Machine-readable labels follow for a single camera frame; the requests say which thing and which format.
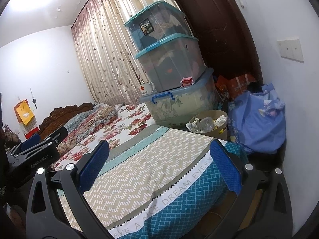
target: metal bolt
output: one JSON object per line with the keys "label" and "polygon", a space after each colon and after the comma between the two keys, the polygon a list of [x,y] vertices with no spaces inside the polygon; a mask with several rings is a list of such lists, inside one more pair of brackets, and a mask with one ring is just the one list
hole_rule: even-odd
{"label": "metal bolt", "polygon": [[66,166],[66,169],[67,169],[68,171],[73,170],[73,168],[74,168],[74,164],[68,164],[68,165]]}
{"label": "metal bolt", "polygon": [[44,168],[39,168],[39,169],[37,170],[37,174],[42,174],[42,173],[44,173]]}
{"label": "metal bolt", "polygon": [[276,172],[277,174],[282,174],[282,171],[281,171],[279,168],[276,168],[276,169],[275,169],[275,172]]}
{"label": "metal bolt", "polygon": [[252,171],[254,169],[254,167],[251,164],[246,164],[245,165],[246,170],[248,171]]}

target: blue lid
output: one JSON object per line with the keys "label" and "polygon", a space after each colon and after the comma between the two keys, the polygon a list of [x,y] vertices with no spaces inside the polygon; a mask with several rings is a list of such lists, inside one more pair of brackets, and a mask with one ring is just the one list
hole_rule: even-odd
{"label": "blue lid", "polygon": [[204,87],[208,80],[210,79],[210,77],[213,75],[214,69],[213,68],[206,68],[204,73],[199,77],[199,79],[197,80],[196,83],[194,83],[193,85],[190,86],[186,86],[186,87],[180,87],[180,88],[176,88],[173,90],[169,90],[169,91],[165,91],[165,92],[160,92],[160,93],[156,93],[156,94],[152,94],[149,96],[145,96],[145,97],[140,97],[139,98],[139,102],[140,103],[144,103],[144,102],[148,102],[148,101],[152,101],[153,97],[167,97],[167,96],[176,96],[176,95],[181,95],[181,94],[185,94],[185,93],[192,93],[196,90],[201,89],[202,87]]}
{"label": "blue lid", "polygon": [[159,3],[163,3],[166,7],[169,7],[171,10],[176,11],[177,13],[183,14],[183,16],[185,17],[185,13],[183,13],[182,11],[180,11],[179,9],[175,8],[174,6],[170,5],[169,3],[165,2],[165,1],[157,1],[152,3],[151,5],[145,7],[144,9],[140,10],[138,13],[136,13],[133,17],[131,17],[126,23],[124,23],[124,27],[126,27],[127,24],[129,24],[130,22],[132,22],[133,20],[135,20],[137,17],[139,17],[143,12],[151,9],[153,6],[159,4]]}
{"label": "blue lid", "polygon": [[169,42],[173,39],[176,39],[176,38],[179,38],[179,37],[186,37],[186,38],[192,38],[194,40],[197,40],[197,38],[195,37],[192,37],[192,36],[188,36],[188,35],[185,35],[185,34],[182,34],[182,33],[174,33],[172,35],[169,35],[168,37],[165,37],[165,38],[162,38],[161,40],[155,42],[154,44],[148,46],[147,48],[141,50],[140,52],[138,52],[136,55],[135,55],[135,59],[138,59],[139,57],[141,57],[142,55],[144,55],[145,53],[159,47],[160,45],[163,45],[165,44],[166,42]]}

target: plastic storage box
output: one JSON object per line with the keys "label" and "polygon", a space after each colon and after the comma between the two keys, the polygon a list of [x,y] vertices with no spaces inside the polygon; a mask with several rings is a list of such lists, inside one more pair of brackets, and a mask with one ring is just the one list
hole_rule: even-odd
{"label": "plastic storage box", "polygon": [[138,51],[174,33],[191,35],[185,14],[164,1],[139,11],[124,27],[128,29]]}
{"label": "plastic storage box", "polygon": [[187,87],[173,89],[139,99],[146,103],[156,124],[170,128],[185,127],[191,118],[218,107],[218,95],[212,68],[207,68],[198,81]]}
{"label": "plastic storage box", "polygon": [[205,71],[198,39],[180,33],[168,36],[135,56],[158,92],[181,87],[181,80],[195,82]]}

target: curtain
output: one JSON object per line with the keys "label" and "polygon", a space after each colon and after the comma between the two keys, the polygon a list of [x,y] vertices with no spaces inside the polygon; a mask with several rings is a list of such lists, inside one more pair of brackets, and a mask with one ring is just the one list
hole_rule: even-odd
{"label": "curtain", "polygon": [[[148,82],[124,23],[158,0],[88,0],[72,26],[76,52],[97,103],[136,104]],[[164,0],[178,8],[174,0]]]}

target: hanging utensil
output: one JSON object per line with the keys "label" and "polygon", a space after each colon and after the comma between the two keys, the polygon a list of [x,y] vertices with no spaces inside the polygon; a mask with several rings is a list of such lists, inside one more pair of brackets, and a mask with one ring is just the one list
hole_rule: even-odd
{"label": "hanging utensil", "polygon": [[37,107],[37,105],[36,105],[37,100],[33,97],[33,93],[32,93],[31,88],[30,88],[30,92],[31,92],[31,95],[32,95],[32,102],[34,103],[35,108],[38,109],[38,107]]}

